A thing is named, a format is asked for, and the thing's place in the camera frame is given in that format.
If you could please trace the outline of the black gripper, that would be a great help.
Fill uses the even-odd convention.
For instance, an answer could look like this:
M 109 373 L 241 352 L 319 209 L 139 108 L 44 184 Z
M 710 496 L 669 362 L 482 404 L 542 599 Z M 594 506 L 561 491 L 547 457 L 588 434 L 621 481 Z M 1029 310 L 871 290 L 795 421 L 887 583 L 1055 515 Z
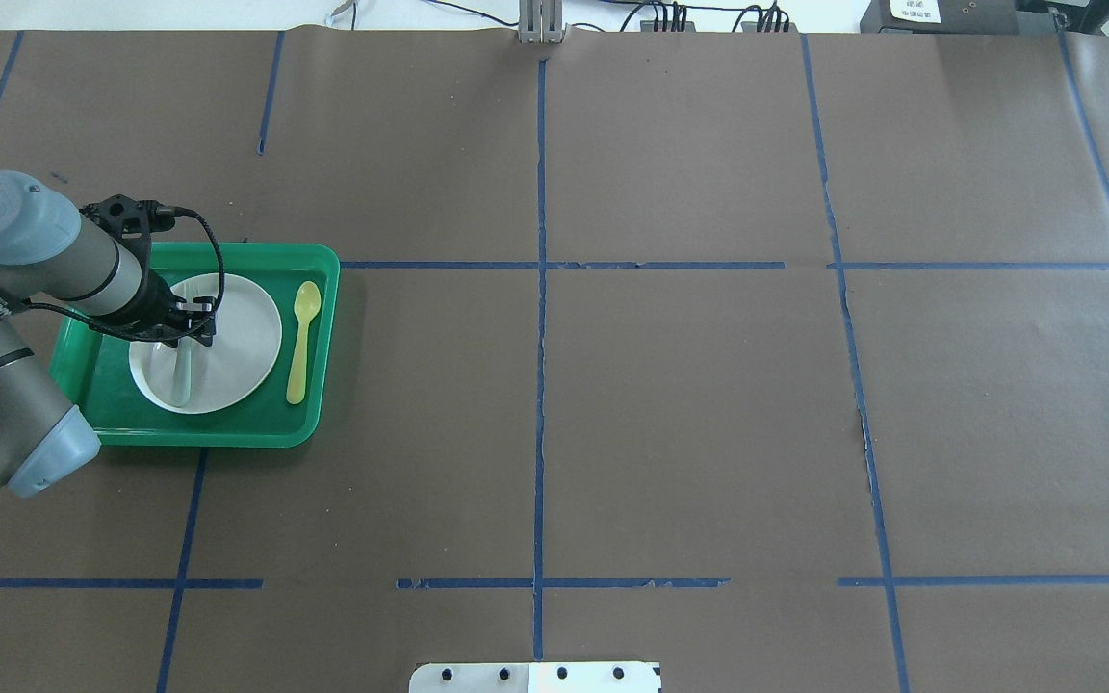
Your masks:
M 157 342 L 176 349 L 182 339 L 211 347 L 216 340 L 218 299 L 214 295 L 177 297 L 157 327 Z

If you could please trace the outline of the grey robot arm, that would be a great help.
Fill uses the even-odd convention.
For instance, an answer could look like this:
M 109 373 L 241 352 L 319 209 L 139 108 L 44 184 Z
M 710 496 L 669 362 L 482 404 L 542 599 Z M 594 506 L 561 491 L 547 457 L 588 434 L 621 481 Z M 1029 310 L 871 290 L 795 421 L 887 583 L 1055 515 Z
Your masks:
M 30 499 L 95 459 L 77 402 L 12 324 L 57 313 L 120 342 L 208 346 L 227 289 L 181 297 L 150 264 L 151 238 L 197 211 L 115 194 L 79 207 L 26 172 L 0 170 L 0 490 Z

